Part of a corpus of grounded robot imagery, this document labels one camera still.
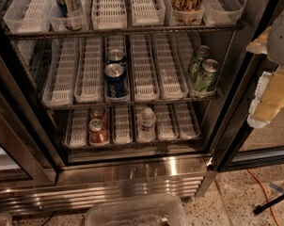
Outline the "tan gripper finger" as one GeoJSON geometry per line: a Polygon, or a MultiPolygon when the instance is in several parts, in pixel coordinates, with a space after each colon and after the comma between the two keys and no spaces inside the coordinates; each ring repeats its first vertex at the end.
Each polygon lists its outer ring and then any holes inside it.
{"type": "Polygon", "coordinates": [[[256,39],[246,46],[246,51],[255,55],[267,54],[267,41],[271,27],[267,27],[256,39]]]}
{"type": "Polygon", "coordinates": [[[268,125],[284,107],[284,67],[263,72],[248,110],[247,123],[253,128],[268,125]]]}

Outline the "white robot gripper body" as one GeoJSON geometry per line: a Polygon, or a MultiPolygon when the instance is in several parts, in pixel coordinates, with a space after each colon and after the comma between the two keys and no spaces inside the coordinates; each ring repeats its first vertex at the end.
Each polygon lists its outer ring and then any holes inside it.
{"type": "Polygon", "coordinates": [[[267,56],[284,66],[284,9],[272,23],[267,40],[267,56]]]}

